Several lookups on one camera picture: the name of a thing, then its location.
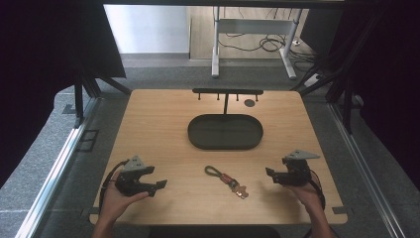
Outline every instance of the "wooden table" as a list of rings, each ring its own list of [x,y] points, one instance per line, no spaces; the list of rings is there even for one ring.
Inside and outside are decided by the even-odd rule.
[[[263,126],[262,141],[246,151],[204,151],[188,140],[189,122],[201,114],[223,113],[224,95],[198,95],[191,90],[133,91],[128,103],[105,176],[119,162],[140,156],[155,172],[141,182],[167,179],[155,197],[132,204],[119,222],[145,225],[186,224],[298,224],[309,217],[294,195],[273,183],[265,168],[286,172],[281,158],[295,149],[321,156],[308,160],[323,185],[330,223],[342,224],[346,214],[332,207],[343,206],[328,165],[306,113],[302,99],[293,91],[265,91],[254,107],[246,99],[253,95],[231,96],[228,113],[249,114]],[[206,166],[247,187],[246,199],[238,198],[218,178],[204,173]],[[97,215],[91,215],[95,223]]]

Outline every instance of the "black cable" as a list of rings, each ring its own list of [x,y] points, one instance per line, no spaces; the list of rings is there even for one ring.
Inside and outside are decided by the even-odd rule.
[[[114,175],[114,172],[117,171],[119,167],[125,165],[128,161],[129,160],[120,162],[116,167],[114,167],[114,169],[112,169],[112,171],[108,174],[108,176],[105,178],[104,182],[102,183],[101,192],[99,193],[99,214],[101,213],[102,203],[103,203],[106,188],[108,187],[108,183],[111,181],[111,178]]]

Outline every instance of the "person's arm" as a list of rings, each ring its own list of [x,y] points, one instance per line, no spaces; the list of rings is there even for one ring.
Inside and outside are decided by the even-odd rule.
[[[115,186],[115,179],[119,172],[116,172],[105,191],[104,200],[102,203],[101,213],[98,221],[95,224],[92,238],[111,238],[112,228],[115,221],[120,217],[127,207],[135,201],[142,200],[149,196],[149,193],[144,191],[133,196],[125,196]]]
[[[316,177],[312,179],[319,185]],[[304,186],[291,186],[285,187],[293,191],[296,197],[305,206],[306,211],[311,219],[312,238],[333,238],[333,232],[328,224],[327,217],[325,216],[324,209],[322,208],[321,200],[315,188],[307,183]]]

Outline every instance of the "black curtain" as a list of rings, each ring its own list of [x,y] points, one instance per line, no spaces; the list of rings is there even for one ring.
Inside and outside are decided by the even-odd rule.
[[[420,189],[420,14],[390,1],[351,74],[363,118]]]
[[[0,19],[3,185],[47,122],[55,95],[76,75],[126,75],[101,4],[2,1]]]

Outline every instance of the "aluminum rail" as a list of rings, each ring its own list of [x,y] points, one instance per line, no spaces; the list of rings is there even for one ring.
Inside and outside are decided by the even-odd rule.
[[[331,113],[333,114],[336,124],[340,130],[340,133],[342,134],[349,148],[349,151],[352,154],[352,158],[356,164],[356,167],[358,168],[362,179],[367,185],[367,190],[370,193],[370,197],[372,198],[373,203],[376,205],[376,208],[380,216],[382,217],[383,223],[388,229],[389,234],[392,238],[405,238],[404,232],[402,231],[399,225],[398,219],[392,211],[388,200],[380,190],[376,179],[371,173],[370,168],[368,167],[368,164],[365,160],[365,157],[359,149],[355,138],[353,137],[353,135],[349,134],[346,128],[344,127],[342,123],[342,116],[338,109],[338,106],[333,104],[328,104],[328,106]]]
[[[16,234],[16,238],[32,237],[36,232],[38,225],[41,222],[43,215],[50,203],[53,193],[58,186],[59,180],[75,151],[77,142],[79,141],[86,125],[89,123],[90,115],[92,114],[93,108],[96,105],[98,99],[91,98],[85,109],[85,119],[78,128],[73,128],[67,137],[57,159],[55,160],[49,175],[46,178],[40,192],[37,195],[31,209],[29,210],[25,220],[23,221],[21,228]]]

